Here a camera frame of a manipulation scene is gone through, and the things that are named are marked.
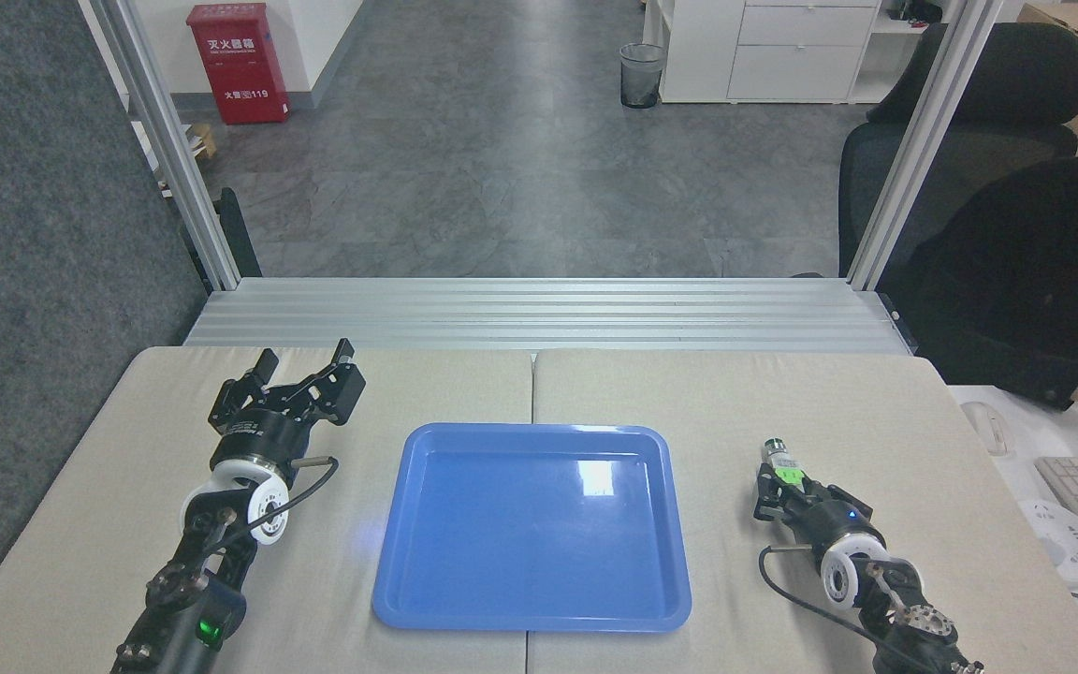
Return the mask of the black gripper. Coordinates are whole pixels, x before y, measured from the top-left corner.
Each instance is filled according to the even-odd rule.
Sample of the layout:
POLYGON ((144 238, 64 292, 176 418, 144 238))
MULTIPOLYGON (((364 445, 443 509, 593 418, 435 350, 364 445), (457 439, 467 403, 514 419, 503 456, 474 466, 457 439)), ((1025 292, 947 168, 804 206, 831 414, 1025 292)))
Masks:
POLYGON ((823 485, 800 468, 761 463, 756 489, 757 520, 779 520, 797 532, 805 517, 805 541, 811 545, 814 562, 821 562, 825 552, 848 535, 867 535, 882 545, 868 504, 837 485, 823 485))
POLYGON ((211 469, 222 460, 264 460, 278 471, 296 471, 291 463, 305 456, 313 423, 324 419, 346 425, 365 388, 365 379, 353 362, 355 348, 341 340, 330 363, 298 384, 270 388, 279 360, 272 349, 261 350, 251 370, 240 379, 224 381, 210 411, 221 441, 211 469), (265 401, 270 409, 244 405, 265 401))

